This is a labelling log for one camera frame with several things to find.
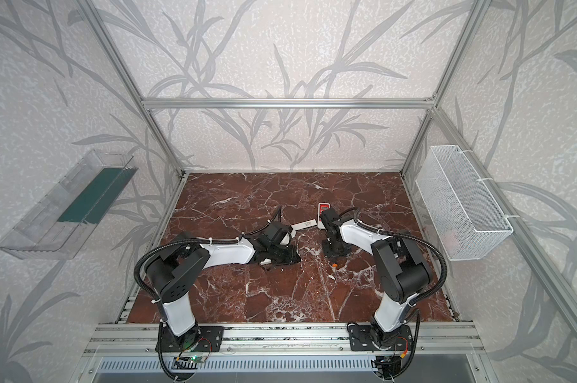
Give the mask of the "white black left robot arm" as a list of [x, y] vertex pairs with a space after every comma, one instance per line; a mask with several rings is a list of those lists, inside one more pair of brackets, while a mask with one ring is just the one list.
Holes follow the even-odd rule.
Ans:
[[180, 351], [193, 349], [202, 339], [191, 309], [189, 291], [205, 269], [229, 264], [259, 264], [268, 260], [274, 266], [299, 263], [301, 257], [292, 244], [292, 227], [270, 221], [256, 231], [234, 239], [201, 238], [183, 233], [172, 242], [143, 255], [134, 267], [134, 279], [152, 298], [161, 314], [157, 351], [162, 339]]

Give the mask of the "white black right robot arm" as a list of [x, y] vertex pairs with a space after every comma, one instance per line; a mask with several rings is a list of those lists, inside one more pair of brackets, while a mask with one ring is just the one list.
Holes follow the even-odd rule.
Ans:
[[419, 246], [404, 234], [391, 236], [366, 229], [333, 208], [320, 212], [319, 222], [326, 231], [322, 242], [326, 257], [344, 257], [358, 247], [373, 256], [377, 267], [384, 296], [371, 319], [369, 334], [363, 337], [364, 344], [357, 349], [394, 349], [396, 339], [407, 334], [408, 312], [414, 300], [433, 281], [433, 272]]

